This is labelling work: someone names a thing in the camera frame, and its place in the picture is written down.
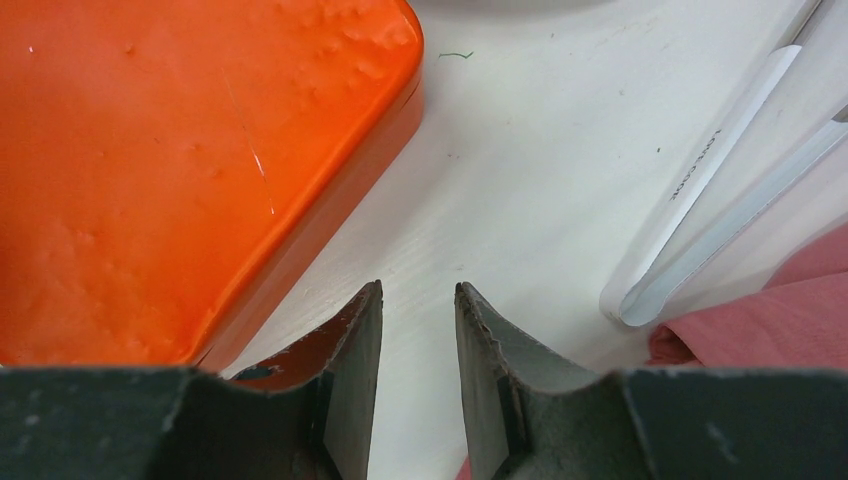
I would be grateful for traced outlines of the metal tongs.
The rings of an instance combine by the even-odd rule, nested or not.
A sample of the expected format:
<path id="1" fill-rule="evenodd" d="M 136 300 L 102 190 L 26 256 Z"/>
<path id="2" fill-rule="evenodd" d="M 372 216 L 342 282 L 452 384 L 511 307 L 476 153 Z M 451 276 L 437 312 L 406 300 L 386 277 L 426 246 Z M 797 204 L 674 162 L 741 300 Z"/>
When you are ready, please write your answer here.
<path id="1" fill-rule="evenodd" d="M 669 301 L 847 141 L 844 1 L 807 1 L 734 91 L 611 274 L 600 311 L 629 327 Z"/>

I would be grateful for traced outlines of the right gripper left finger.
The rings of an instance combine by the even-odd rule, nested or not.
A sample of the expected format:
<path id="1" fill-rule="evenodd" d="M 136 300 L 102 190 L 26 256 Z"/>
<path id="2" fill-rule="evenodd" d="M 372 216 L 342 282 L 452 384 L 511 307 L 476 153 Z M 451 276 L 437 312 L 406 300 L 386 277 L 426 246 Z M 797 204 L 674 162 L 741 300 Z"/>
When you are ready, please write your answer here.
<path id="1" fill-rule="evenodd" d="M 383 292 L 225 379 L 195 367 L 5 367 L 5 479 L 363 479 Z"/>

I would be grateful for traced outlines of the orange box lid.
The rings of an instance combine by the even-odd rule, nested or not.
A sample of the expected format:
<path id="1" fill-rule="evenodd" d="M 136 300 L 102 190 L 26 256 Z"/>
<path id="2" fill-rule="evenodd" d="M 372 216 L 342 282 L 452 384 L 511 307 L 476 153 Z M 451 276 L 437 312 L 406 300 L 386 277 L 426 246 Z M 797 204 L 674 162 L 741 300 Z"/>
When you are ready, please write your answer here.
<path id="1" fill-rule="evenodd" d="M 415 75 L 405 1 L 5 1 L 1 363 L 193 364 Z"/>

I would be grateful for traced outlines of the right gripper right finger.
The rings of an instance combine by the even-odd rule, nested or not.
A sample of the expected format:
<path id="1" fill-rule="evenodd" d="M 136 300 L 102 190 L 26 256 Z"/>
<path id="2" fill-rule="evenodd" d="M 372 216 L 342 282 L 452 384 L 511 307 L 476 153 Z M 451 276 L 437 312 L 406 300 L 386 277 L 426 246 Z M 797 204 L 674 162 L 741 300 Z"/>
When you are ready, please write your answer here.
<path id="1" fill-rule="evenodd" d="M 821 369 L 598 374 L 455 290 L 474 479 L 843 479 L 847 377 Z"/>

